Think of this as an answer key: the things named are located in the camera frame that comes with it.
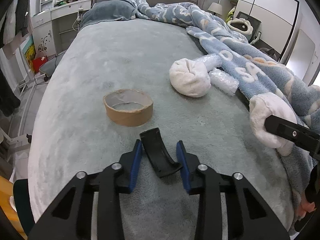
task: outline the bed sheet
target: bed sheet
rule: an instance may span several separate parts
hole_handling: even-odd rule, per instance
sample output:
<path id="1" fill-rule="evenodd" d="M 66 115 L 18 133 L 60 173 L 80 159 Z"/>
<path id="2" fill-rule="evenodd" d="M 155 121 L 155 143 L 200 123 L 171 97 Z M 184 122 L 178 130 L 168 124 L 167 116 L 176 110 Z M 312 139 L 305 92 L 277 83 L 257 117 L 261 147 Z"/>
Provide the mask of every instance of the bed sheet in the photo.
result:
<path id="1" fill-rule="evenodd" d="M 202 55 L 186 30 L 174 25 L 135 19 L 84 27 L 54 72 L 36 117 L 28 164 L 35 219 L 78 171 L 102 171 L 132 150 L 140 132 L 159 127 L 174 160 L 182 140 L 217 172 L 243 173 L 289 229 L 293 207 L 285 170 L 276 151 L 253 135 L 243 103 L 215 87 L 188 98 L 171 86 L 172 63 Z M 103 96 L 124 88 L 151 96 L 149 122 L 124 127 L 108 119 Z M 194 238 L 198 196 L 188 196 L 179 173 L 159 179 L 145 155 L 134 192 L 120 195 L 120 204 L 126 239 Z M 227 239 L 225 209 L 223 214 Z"/>

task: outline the metal screw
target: metal screw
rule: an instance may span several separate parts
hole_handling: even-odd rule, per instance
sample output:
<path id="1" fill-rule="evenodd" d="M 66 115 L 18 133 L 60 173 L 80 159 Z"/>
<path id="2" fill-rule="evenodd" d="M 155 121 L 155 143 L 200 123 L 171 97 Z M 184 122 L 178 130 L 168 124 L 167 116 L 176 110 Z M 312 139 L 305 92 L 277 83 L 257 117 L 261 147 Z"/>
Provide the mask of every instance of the metal screw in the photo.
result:
<path id="1" fill-rule="evenodd" d="M 78 179 L 83 179 L 85 177 L 85 172 L 84 171 L 79 171 L 76 176 L 77 176 Z"/>
<path id="2" fill-rule="evenodd" d="M 114 163 L 111 165 L 111 168 L 113 168 L 114 170 L 119 170 L 122 168 L 122 165 L 120 163 Z"/>
<path id="3" fill-rule="evenodd" d="M 238 179 L 238 180 L 243 178 L 243 175 L 239 172 L 235 173 L 233 176 L 235 177 L 235 179 Z"/>
<path id="4" fill-rule="evenodd" d="M 208 169 L 208 166 L 205 165 L 205 164 L 199 164 L 199 165 L 198 165 L 198 169 L 201 170 L 201 171 L 205 171 L 205 170 Z"/>

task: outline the table lamp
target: table lamp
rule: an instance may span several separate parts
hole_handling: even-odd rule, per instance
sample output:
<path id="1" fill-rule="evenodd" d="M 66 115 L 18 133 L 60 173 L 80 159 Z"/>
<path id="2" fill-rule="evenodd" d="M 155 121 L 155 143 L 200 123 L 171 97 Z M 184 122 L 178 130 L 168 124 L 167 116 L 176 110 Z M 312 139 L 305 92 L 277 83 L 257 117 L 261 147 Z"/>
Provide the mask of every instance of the table lamp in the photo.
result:
<path id="1" fill-rule="evenodd" d="M 213 12 L 213 15 L 217 15 L 217 14 L 222 15 L 222 5 L 213 2 L 213 3 L 209 6 L 208 11 Z"/>

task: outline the white wardrobe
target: white wardrobe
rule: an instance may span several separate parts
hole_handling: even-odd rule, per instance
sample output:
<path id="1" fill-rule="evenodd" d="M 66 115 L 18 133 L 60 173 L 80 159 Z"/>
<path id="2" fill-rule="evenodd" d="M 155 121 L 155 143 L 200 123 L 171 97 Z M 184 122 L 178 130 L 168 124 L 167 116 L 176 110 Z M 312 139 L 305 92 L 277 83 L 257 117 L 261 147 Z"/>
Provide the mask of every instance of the white wardrobe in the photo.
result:
<path id="1" fill-rule="evenodd" d="M 261 21 L 261 40 L 274 48 L 280 59 L 286 54 L 297 16 L 297 0 L 238 0 L 234 18 L 239 12 Z"/>

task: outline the vanity table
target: vanity table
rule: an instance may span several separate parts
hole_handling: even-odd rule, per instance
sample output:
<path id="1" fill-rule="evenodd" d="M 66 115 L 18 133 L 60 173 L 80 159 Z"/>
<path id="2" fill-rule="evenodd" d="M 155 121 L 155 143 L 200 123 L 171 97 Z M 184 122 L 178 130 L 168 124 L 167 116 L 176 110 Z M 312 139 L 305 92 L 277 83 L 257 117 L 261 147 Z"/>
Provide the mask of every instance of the vanity table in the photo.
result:
<path id="1" fill-rule="evenodd" d="M 69 48 L 77 35 L 76 20 L 78 12 L 85 13 L 92 7 L 93 0 L 77 0 L 54 7 L 55 4 L 66 0 L 40 0 L 40 10 L 46 1 L 51 7 L 31 18 L 33 41 L 37 57 L 51 57 Z"/>

